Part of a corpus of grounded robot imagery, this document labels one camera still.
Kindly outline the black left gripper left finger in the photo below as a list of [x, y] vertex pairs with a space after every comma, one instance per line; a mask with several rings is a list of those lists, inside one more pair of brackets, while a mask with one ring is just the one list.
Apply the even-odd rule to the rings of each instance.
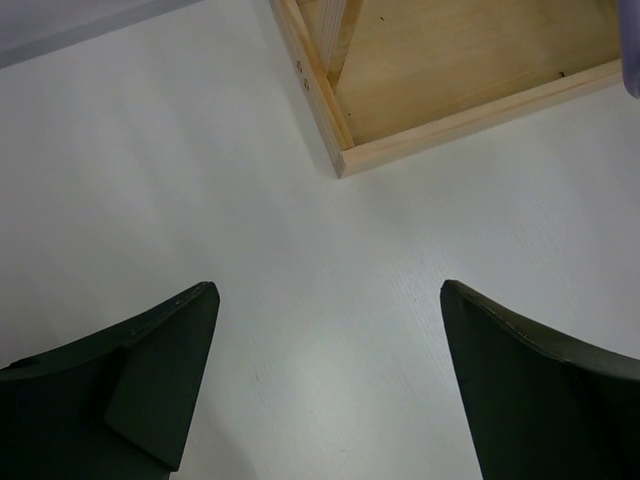
[[219, 312], [212, 282], [1, 370], [4, 479], [167, 479]]

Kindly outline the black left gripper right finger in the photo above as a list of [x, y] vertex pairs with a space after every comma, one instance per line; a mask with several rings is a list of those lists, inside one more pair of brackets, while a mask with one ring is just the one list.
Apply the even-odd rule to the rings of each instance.
[[636, 479], [639, 362], [441, 287], [447, 343], [485, 479]]

